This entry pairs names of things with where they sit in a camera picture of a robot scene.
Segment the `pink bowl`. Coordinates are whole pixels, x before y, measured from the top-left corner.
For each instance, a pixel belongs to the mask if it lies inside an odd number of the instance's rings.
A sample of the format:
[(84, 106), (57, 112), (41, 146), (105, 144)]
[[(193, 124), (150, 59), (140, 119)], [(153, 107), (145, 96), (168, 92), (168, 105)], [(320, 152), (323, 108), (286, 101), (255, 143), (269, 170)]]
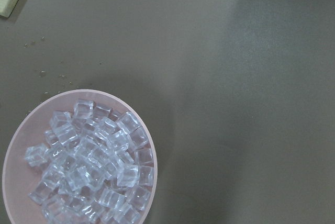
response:
[(92, 100), (109, 106), (121, 113), (131, 111), (143, 125), (149, 138), (149, 147), (154, 159), (154, 182), (149, 202), (138, 223), (144, 223), (149, 213), (157, 185), (157, 156), (149, 131), (139, 115), (121, 99), (100, 91), (81, 89), (65, 92), (43, 102), (27, 116), (15, 132), (7, 150), (3, 168), (3, 197), (8, 216), (12, 223), (48, 223), (41, 206), (29, 198), (29, 194), (41, 180), (42, 172), (29, 166), (25, 161), (27, 148), (44, 143), (44, 133), (55, 111), (73, 111), (77, 100)]

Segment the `clear ice cubes pile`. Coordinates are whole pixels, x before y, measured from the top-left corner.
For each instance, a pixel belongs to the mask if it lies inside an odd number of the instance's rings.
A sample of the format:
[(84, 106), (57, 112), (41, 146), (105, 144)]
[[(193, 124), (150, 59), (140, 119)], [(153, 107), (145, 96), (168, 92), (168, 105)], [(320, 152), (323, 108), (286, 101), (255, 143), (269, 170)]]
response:
[(55, 111), (25, 161), (42, 172), (29, 198), (48, 223), (138, 223), (152, 193), (154, 159), (138, 117), (92, 100)]

